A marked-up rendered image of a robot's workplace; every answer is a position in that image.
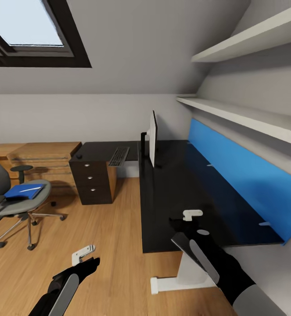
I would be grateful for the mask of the folder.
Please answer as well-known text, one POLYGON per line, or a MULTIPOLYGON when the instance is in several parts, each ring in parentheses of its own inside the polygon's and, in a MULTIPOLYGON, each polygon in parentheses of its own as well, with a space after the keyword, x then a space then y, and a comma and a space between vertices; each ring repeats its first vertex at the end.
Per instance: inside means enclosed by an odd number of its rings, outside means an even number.
POLYGON ((5 201, 33 199, 43 187, 44 184, 15 185, 4 195, 5 201))

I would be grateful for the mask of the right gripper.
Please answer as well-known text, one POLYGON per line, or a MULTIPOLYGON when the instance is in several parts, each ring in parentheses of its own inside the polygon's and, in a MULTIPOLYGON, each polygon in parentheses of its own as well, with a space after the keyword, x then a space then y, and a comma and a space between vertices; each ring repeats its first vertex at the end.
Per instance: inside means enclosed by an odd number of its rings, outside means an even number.
POLYGON ((169 222, 170 222, 170 226, 174 228, 175 232, 183 232, 184 234, 186 234, 186 229, 191 225, 195 225, 196 227, 199 227, 198 220, 193 219, 193 218, 192 218, 192 221, 169 218, 169 222))

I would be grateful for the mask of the monitor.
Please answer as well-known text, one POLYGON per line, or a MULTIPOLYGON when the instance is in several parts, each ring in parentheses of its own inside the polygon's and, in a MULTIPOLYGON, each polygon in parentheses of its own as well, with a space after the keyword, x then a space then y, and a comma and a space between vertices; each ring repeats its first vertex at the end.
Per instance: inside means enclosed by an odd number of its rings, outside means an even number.
POLYGON ((156 151, 158 148, 156 147, 157 144, 157 133, 158 133, 158 125, 156 123, 156 118, 154 114, 154 110, 150 116, 150 129, 146 132, 141 133, 141 157, 142 158, 149 158, 149 162, 152 163, 153 167, 156 167, 156 151), (145 155, 145 135, 149 136, 149 155, 145 155))

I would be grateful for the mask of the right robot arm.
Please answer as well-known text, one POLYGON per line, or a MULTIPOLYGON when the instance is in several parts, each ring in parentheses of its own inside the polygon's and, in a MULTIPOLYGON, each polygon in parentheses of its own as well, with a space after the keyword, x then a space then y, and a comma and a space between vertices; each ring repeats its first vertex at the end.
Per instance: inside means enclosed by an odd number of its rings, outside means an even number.
POLYGON ((242 270, 236 258, 227 254, 210 232, 198 226, 193 216, 201 216, 200 209, 184 210, 183 219, 169 218, 175 232, 183 232, 190 248, 206 272, 221 288, 238 316, 288 316, 242 270))

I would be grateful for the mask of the notebook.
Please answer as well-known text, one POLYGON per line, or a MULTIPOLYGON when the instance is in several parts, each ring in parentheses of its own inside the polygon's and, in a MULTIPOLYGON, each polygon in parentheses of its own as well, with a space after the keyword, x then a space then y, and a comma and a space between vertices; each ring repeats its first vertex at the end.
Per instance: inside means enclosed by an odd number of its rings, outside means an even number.
POLYGON ((177 232, 171 238, 171 241, 173 241, 177 245, 177 247, 179 247, 192 261, 194 261, 195 264, 198 265, 198 267, 200 267, 200 269, 206 272, 205 268, 202 266, 202 264, 199 262, 195 254, 192 252, 190 248, 190 241, 183 232, 177 232))

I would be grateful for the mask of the swivel chair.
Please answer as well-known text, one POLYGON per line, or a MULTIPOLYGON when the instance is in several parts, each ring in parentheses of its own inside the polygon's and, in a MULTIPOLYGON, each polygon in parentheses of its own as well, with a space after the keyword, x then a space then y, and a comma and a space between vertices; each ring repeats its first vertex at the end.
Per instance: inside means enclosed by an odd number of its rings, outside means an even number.
MULTIPOLYGON (((33 166, 30 165, 20 165, 11 168, 10 170, 18 173, 18 179, 20 180, 20 185, 29 185, 29 184, 44 184, 44 187, 39 191, 39 193, 33 198, 29 200, 14 200, 14 201, 5 201, 6 196, 4 196, 11 189, 11 179, 8 171, 0 164, 0 220, 4 217, 18 217, 21 218, 13 227, 11 227, 7 232, 5 232, 0 240, 8 235, 13 229, 23 223, 26 219, 28 219, 28 233, 29 233, 29 246, 28 250, 32 250, 35 247, 32 244, 31 240, 31 224, 35 226, 36 220, 35 216, 59 216, 60 220, 63 221, 65 217, 63 215, 57 214, 36 214, 40 209, 45 207, 48 203, 51 202, 52 206, 55 206, 55 201, 49 201, 42 206, 40 206, 46 198, 50 194, 51 190, 51 182, 48 180, 37 179, 30 180, 28 182, 25 181, 24 171, 32 169, 33 166)), ((0 242, 0 248, 5 245, 5 242, 0 242)))

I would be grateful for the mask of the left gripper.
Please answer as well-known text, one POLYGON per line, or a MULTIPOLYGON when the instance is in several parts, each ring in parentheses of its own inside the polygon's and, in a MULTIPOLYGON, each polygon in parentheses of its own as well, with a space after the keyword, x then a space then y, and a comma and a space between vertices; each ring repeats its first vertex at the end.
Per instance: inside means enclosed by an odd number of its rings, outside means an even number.
MULTIPOLYGON (((82 272, 83 272, 83 278, 82 281, 85 280, 85 278, 87 276, 89 276, 90 274, 94 273, 96 271, 96 268, 98 267, 98 265, 100 264, 100 258, 89 258, 88 260, 74 266, 74 267, 79 267, 82 272)), ((81 281, 81 282, 82 282, 81 281)))

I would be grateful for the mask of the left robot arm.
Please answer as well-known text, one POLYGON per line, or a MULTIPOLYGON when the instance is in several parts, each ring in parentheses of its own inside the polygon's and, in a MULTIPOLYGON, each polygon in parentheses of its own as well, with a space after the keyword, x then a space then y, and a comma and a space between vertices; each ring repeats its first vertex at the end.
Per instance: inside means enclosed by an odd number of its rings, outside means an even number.
POLYGON ((44 294, 28 316, 63 316, 79 284, 94 273, 100 264, 100 258, 81 259, 95 250, 94 245, 72 254, 72 267, 56 274, 44 294))

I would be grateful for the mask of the keyboard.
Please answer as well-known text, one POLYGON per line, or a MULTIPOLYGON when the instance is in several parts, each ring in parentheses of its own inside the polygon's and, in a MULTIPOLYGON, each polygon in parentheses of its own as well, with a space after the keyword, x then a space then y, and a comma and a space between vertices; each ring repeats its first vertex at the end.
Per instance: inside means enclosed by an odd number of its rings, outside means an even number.
POLYGON ((123 167, 130 147, 118 147, 113 157, 111 158, 108 166, 123 167))

